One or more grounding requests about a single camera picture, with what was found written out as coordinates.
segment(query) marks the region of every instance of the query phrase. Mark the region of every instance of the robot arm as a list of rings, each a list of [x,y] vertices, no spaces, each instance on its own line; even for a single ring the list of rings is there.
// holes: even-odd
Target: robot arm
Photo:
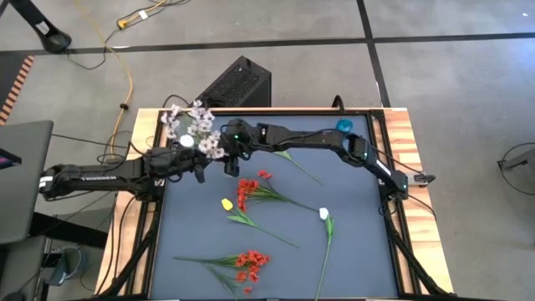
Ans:
[[[384,183],[387,195],[407,198],[408,180],[401,171],[392,171],[378,158],[377,152],[364,138],[339,130],[292,131],[278,125],[251,126],[239,119],[224,125],[220,147],[228,156],[218,161],[225,164],[225,173],[239,176],[238,159],[249,160],[254,151],[285,151],[290,148],[327,149],[355,167],[364,167]],[[39,192],[53,201],[73,191],[128,191],[138,200],[155,202],[155,189],[162,179],[193,172],[204,182],[204,169],[212,162],[197,149],[177,150],[154,148],[134,160],[113,160],[102,166],[58,165],[46,170],[41,177]]]

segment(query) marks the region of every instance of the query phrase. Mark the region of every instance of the wooden frame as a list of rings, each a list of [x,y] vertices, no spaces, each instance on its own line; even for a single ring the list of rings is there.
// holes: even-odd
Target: wooden frame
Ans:
[[[161,109],[140,109],[138,111],[137,119],[135,122],[134,131],[132,134],[132,142],[140,149],[140,151],[147,151],[153,145],[154,134],[156,127],[158,125],[158,114]],[[252,113],[252,112],[262,112],[270,113],[273,112],[281,114],[291,114],[294,112],[296,115],[302,115],[303,113],[309,114],[321,114],[322,112],[328,114],[332,112],[333,114],[339,111],[337,108],[214,108],[212,109],[216,112],[243,112]],[[349,112],[366,112],[366,111],[377,111],[382,110],[386,129],[388,131],[388,136],[390,138],[390,148],[392,150],[393,157],[417,170],[422,170],[422,165],[420,162],[420,157],[418,155],[418,149],[415,143],[415,137],[412,131],[412,126],[410,124],[410,117],[407,109],[377,109],[377,108],[350,108],[346,109]],[[378,147],[384,150],[383,137],[380,132],[380,123],[378,120],[374,120],[374,132],[375,138],[378,142]],[[159,139],[162,144],[166,143],[166,139]],[[129,150],[128,159],[134,159],[139,154],[133,150]],[[408,172],[408,170],[399,165],[395,165],[396,169],[401,171]],[[410,187],[410,194],[419,198],[426,204],[431,206],[431,200],[429,198],[429,193],[427,188],[420,188],[418,186]],[[118,235],[120,228],[119,220],[125,211],[126,204],[132,197],[131,194],[127,192],[120,192],[117,198],[115,206],[115,223],[114,229],[110,229],[115,233],[115,240]],[[154,210],[154,204],[150,204],[150,208],[147,212],[144,232],[148,230],[150,222],[152,221],[152,211]],[[418,258],[425,270],[430,274],[430,276],[435,279],[436,283],[445,289],[446,291],[451,292],[451,280],[446,266],[446,260],[444,258],[444,253],[442,251],[441,240],[439,232],[436,226],[436,221],[432,214],[428,211],[427,208],[424,208],[421,204],[413,202],[411,199],[404,201],[403,207],[405,209],[406,221],[409,229],[411,245],[415,256]],[[111,269],[107,279],[104,282],[103,290],[109,287],[111,279],[113,278],[113,271],[115,269],[115,264],[118,265],[118,273],[124,267],[124,265],[130,259],[130,256],[133,251],[133,246],[135,243],[135,233],[138,227],[138,221],[140,220],[140,209],[141,203],[134,202],[128,208],[128,212],[125,214],[124,224],[122,225],[121,233],[121,244],[120,244],[120,255],[119,260],[115,262],[115,256],[117,251],[117,243],[114,245],[114,257],[110,258],[111,254],[111,235],[108,237],[108,243],[106,249],[104,250],[104,257],[100,268],[99,279],[97,281],[98,288],[102,281],[108,266],[111,264]],[[401,269],[401,280],[404,284],[405,293],[413,293],[414,289],[412,288],[409,276],[409,268],[405,258],[398,251],[398,259],[400,261]],[[132,293],[140,293],[141,288],[143,287],[143,279],[145,274],[145,263],[146,263],[146,252],[140,262],[138,263],[138,268],[135,273],[135,280],[133,283]]]

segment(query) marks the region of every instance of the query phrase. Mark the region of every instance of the gray table surface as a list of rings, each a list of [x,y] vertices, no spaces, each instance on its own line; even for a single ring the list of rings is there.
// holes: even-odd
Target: gray table surface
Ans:
[[[0,147],[23,160],[0,170],[0,244],[28,236],[53,126],[52,121],[0,126]]]
[[[232,117],[218,116],[214,126]],[[368,138],[365,117],[345,117],[354,132]],[[283,125],[292,130],[333,128],[335,116],[248,116],[257,122]],[[311,207],[327,207],[335,219],[334,240],[320,297],[349,298],[396,296],[393,267],[376,178],[364,168],[344,164],[329,150],[290,150],[293,158],[317,176],[323,185],[293,163],[274,154],[256,152],[241,161],[243,178],[257,171],[273,173],[272,185],[283,195]],[[225,176],[220,163],[206,169],[206,182],[191,174],[166,187],[160,233],[155,254],[150,297],[154,299],[232,298],[199,263],[173,256],[219,258],[257,249],[272,261],[260,272],[252,293],[240,298],[313,298],[324,260],[327,236],[319,215],[290,204],[268,203],[250,207],[257,224],[297,244],[293,247],[264,232],[227,219],[221,199],[237,199],[238,179]],[[220,269],[229,275],[232,271]]]

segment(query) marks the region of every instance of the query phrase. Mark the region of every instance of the metal stand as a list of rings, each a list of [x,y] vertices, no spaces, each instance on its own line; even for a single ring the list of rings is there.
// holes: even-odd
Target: metal stand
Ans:
[[[529,164],[529,168],[535,175],[535,149],[528,150],[521,155],[515,156],[506,161],[499,161],[498,165],[503,171],[509,171],[514,167]]]
[[[44,50],[58,54],[70,45],[68,34],[57,29],[30,0],[8,0],[41,39]]]
[[[44,235],[53,239],[75,242],[79,245],[104,249],[108,233],[64,222],[58,218],[35,212],[29,232],[31,236]]]

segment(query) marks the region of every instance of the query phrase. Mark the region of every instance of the flower leaf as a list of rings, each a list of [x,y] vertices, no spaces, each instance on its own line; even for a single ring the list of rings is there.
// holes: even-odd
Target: flower leaf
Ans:
[[[235,221],[235,222],[240,222],[240,223],[244,223],[244,224],[246,224],[246,225],[250,225],[250,224],[249,224],[249,221],[246,220],[246,219],[243,218],[243,217],[228,216],[227,218],[230,219],[230,220],[233,220],[233,221]]]
[[[293,161],[292,157],[290,156],[290,154],[285,150],[285,151],[275,151],[273,154],[277,155],[277,156],[281,156],[282,158],[288,160],[288,161]]]

